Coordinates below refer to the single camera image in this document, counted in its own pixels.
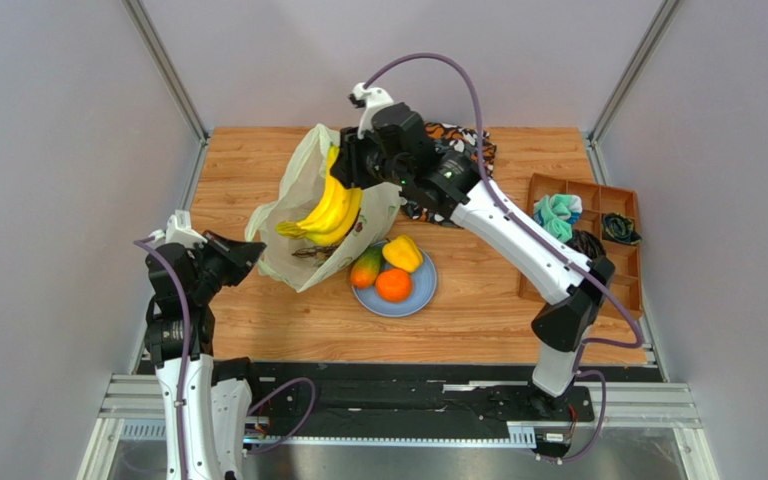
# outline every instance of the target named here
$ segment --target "yellow bell pepper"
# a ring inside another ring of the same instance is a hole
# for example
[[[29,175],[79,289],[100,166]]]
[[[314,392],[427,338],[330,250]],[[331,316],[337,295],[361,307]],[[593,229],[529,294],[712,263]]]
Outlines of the yellow bell pepper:
[[[422,253],[417,244],[407,235],[399,235],[395,240],[384,245],[384,259],[396,268],[414,273],[422,265]]]

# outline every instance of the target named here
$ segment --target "white wall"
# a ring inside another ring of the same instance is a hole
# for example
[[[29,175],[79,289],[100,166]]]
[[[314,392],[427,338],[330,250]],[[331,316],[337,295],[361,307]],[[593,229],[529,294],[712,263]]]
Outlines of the white wall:
[[[768,478],[768,1],[685,2],[603,153],[722,478]]]
[[[349,125],[346,96],[398,56],[453,57],[489,125],[588,129],[660,0],[145,0],[198,113],[215,126]],[[472,123],[443,64],[379,84],[425,118]]]
[[[121,2],[0,5],[0,479],[76,475],[195,154]]]

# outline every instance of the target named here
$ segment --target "plastic bag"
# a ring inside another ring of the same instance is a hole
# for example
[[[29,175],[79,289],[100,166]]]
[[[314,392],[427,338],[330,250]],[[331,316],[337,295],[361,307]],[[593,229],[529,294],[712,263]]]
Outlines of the plastic bag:
[[[259,232],[260,241],[267,246],[257,263],[260,275],[284,282],[296,292],[303,292],[349,266],[366,247],[387,235],[399,214],[399,187],[385,183],[366,189],[357,222],[330,258],[323,262],[292,255],[313,247],[313,242],[278,235],[275,227],[285,220],[305,218],[319,203],[325,190],[328,149],[339,141],[339,132],[321,124],[307,132],[280,181],[278,200],[257,207],[245,227],[245,241],[254,240]]]

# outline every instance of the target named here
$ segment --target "wooden tray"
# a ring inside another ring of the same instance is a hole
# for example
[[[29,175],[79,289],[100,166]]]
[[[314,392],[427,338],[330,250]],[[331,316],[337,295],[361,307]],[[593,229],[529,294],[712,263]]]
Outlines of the wooden tray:
[[[606,256],[615,264],[615,279],[610,290],[634,318],[642,314],[641,307],[641,261],[638,245],[615,243],[603,238],[601,219],[606,213],[620,213],[638,224],[638,207],[635,192],[620,188],[574,182],[546,175],[534,174],[529,182],[529,194],[523,211],[532,216],[533,205],[544,195],[569,193],[582,199],[582,217],[573,226],[576,230],[587,230],[603,242]],[[542,300],[538,290],[529,280],[520,275],[519,295],[530,300]],[[622,318],[621,313],[609,302],[603,304],[600,315]]]

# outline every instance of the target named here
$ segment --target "blue plate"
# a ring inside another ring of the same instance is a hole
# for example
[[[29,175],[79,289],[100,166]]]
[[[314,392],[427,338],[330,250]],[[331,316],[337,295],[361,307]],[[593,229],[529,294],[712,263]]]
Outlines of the blue plate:
[[[352,285],[351,288],[354,291],[354,296],[369,311],[383,317],[406,317],[422,310],[431,301],[434,291],[437,290],[437,270],[434,268],[434,262],[431,261],[431,257],[424,251],[420,251],[422,252],[423,262],[420,268],[411,274],[414,290],[411,292],[411,296],[404,302],[392,303],[382,299],[375,291],[375,285],[363,290]],[[390,270],[391,268],[393,266],[389,263],[384,266],[384,270]]]

